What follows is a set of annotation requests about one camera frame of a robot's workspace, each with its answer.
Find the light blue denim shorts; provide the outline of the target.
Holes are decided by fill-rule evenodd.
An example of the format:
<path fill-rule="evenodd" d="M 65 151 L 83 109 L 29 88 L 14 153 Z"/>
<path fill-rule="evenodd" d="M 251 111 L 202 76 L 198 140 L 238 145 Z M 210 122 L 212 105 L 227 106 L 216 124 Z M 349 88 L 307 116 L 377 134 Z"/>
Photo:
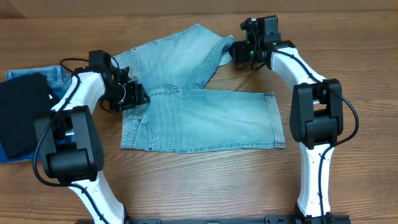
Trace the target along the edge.
<path fill-rule="evenodd" d="M 275 94 L 208 90 L 233 37 L 200 24 L 116 56 L 149 95 L 123 113 L 121 147 L 199 153 L 285 146 Z"/>

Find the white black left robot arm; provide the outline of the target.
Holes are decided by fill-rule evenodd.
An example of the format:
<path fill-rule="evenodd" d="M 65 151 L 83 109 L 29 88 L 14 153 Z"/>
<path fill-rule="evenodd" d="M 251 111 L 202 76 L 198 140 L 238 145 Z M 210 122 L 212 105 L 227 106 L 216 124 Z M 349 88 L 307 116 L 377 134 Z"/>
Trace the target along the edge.
<path fill-rule="evenodd" d="M 150 103 L 144 87 L 120 68 L 103 50 L 89 52 L 87 66 L 72 70 L 72 83 L 50 111 L 39 113 L 32 167 L 39 182 L 74 191 L 92 216 L 93 223 L 132 223 L 125 206 L 115 197 L 104 173 L 104 149 L 92 113 L 97 104 L 108 111 Z"/>

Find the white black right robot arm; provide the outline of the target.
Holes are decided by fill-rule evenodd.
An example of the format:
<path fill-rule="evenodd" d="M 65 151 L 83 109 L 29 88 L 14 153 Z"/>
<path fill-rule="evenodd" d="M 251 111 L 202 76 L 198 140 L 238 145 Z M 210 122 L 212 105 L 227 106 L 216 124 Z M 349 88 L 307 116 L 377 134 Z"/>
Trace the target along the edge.
<path fill-rule="evenodd" d="M 292 89 L 289 127 L 301 154 L 301 187 L 297 213 L 302 223 L 331 223 L 328 192 L 333 145 L 343 131 L 341 84 L 314 71 L 295 45 L 282 40 L 277 16 L 248 18 L 240 25 L 244 41 L 232 44 L 229 54 L 236 65 L 253 70 L 267 67 Z"/>

